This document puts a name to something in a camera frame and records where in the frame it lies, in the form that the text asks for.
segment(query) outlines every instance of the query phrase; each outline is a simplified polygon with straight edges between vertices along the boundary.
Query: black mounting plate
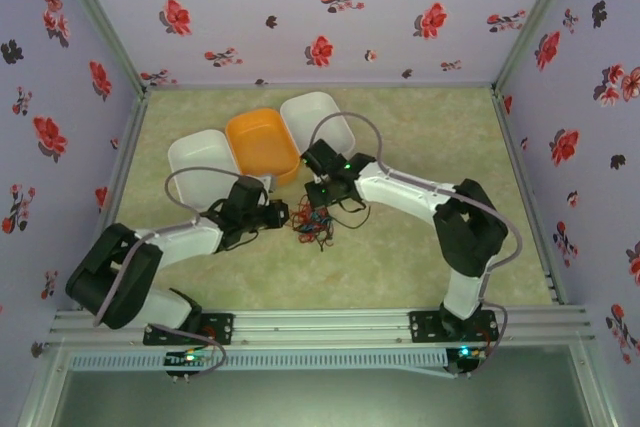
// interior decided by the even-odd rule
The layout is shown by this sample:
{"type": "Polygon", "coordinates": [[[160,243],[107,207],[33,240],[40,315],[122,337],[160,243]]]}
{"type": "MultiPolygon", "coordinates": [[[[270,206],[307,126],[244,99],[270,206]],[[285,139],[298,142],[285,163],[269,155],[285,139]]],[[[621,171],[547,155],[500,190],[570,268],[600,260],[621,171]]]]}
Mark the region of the black mounting plate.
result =
{"type": "MultiPolygon", "coordinates": [[[[213,340],[221,345],[229,345],[233,334],[233,318],[233,314],[202,313],[200,325],[195,333],[205,337],[213,337],[213,340]]],[[[201,340],[169,334],[151,325],[145,329],[142,343],[144,345],[202,345],[201,340]]]]}
{"type": "Polygon", "coordinates": [[[442,327],[438,310],[414,310],[409,312],[409,330],[414,343],[432,342],[491,342],[500,334],[496,314],[481,310],[463,324],[459,335],[449,335],[442,327]]]}

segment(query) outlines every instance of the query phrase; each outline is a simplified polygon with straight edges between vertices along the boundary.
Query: purple wall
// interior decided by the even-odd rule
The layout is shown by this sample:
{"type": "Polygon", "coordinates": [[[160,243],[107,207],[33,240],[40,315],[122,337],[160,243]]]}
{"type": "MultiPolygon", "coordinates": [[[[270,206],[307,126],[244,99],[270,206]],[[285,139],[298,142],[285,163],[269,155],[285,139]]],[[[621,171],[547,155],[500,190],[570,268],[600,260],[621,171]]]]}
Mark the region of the purple wall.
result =
{"type": "Polygon", "coordinates": [[[503,89],[563,284],[588,306],[623,425],[640,417],[639,22],[634,0],[557,0],[503,89]]]}
{"type": "Polygon", "coordinates": [[[488,83],[535,0],[176,1],[101,0],[147,81],[488,83]]]}
{"type": "Polygon", "coordinates": [[[70,307],[64,285],[89,248],[135,94],[76,0],[0,10],[0,423],[11,426],[32,345],[70,307]]]}

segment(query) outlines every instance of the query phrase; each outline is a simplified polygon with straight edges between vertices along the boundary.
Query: tangled wires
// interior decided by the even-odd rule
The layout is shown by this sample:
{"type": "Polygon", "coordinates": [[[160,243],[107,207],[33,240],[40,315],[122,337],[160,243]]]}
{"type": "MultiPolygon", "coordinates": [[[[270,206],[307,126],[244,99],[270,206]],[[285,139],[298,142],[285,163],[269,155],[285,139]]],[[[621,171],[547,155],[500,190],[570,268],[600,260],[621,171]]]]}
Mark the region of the tangled wires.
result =
{"type": "Polygon", "coordinates": [[[333,223],[326,208],[313,210],[306,195],[298,202],[298,210],[290,215],[291,228],[302,244],[317,242],[320,251],[333,245],[333,223]]]}

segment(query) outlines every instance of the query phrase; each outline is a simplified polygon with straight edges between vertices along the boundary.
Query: plastic container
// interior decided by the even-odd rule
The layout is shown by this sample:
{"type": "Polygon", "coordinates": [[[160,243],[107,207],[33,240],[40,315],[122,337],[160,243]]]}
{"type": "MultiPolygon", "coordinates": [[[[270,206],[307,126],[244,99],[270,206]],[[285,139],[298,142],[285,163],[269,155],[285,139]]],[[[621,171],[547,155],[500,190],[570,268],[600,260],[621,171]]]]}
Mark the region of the plastic container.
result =
{"type": "MultiPolygon", "coordinates": [[[[204,166],[240,173],[229,143],[219,130],[203,130],[176,140],[169,147],[168,156],[171,172],[204,166]]],[[[226,199],[236,180],[231,175],[206,171],[185,172],[174,177],[180,200],[201,212],[216,200],[226,199]]]]}
{"type": "MultiPolygon", "coordinates": [[[[336,112],[340,112],[338,105],[324,92],[294,97],[280,107],[280,115],[300,154],[309,148],[311,134],[320,121],[336,112]]],[[[315,140],[318,139],[323,139],[347,160],[355,154],[356,139],[344,117],[334,117],[322,124],[315,140]]]]}
{"type": "Polygon", "coordinates": [[[300,156],[278,111],[240,114],[227,123],[225,133],[240,172],[275,175],[278,186],[295,180],[300,156]]]}

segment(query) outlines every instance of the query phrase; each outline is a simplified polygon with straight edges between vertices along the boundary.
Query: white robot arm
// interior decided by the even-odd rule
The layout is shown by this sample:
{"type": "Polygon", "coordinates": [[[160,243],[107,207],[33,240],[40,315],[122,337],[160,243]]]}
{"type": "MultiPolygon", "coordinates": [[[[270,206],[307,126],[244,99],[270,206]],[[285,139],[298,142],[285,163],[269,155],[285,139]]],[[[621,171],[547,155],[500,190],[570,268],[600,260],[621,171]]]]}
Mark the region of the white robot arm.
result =
{"type": "MultiPolygon", "coordinates": [[[[468,179],[460,185],[429,182],[433,188],[427,190],[419,187],[424,180],[385,172],[371,156],[356,154],[347,162],[323,140],[315,142],[302,159],[316,176],[316,182],[305,185],[313,208],[346,199],[378,202],[435,228],[451,266],[449,288],[440,306],[442,327],[452,334],[465,330],[465,322],[473,321],[481,310],[479,295],[487,267],[500,251],[507,227],[440,191],[458,192],[493,208],[479,184],[468,179]]],[[[194,332],[201,308],[178,291],[152,288],[153,278],[175,262],[240,246],[245,233],[257,235],[259,229],[282,227],[289,219],[286,204],[264,203],[264,199],[261,204],[262,195],[267,198],[259,180],[241,177],[227,199],[213,204],[192,223],[155,232],[134,232],[113,224],[69,279],[67,294],[112,329],[158,323],[194,332]]]]}

